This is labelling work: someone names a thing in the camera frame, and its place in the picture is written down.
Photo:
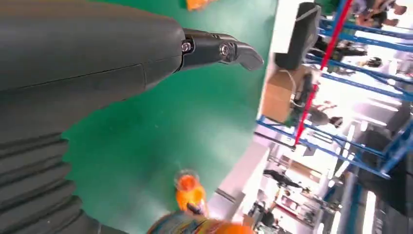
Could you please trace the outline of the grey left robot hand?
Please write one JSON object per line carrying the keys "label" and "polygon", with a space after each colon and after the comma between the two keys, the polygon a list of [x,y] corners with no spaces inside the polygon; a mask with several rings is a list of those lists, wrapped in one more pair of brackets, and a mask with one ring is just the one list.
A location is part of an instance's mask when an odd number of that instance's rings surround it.
{"label": "grey left robot hand", "polygon": [[214,63],[263,65],[227,34],[84,0],[0,3],[0,143],[57,135],[89,113]]}

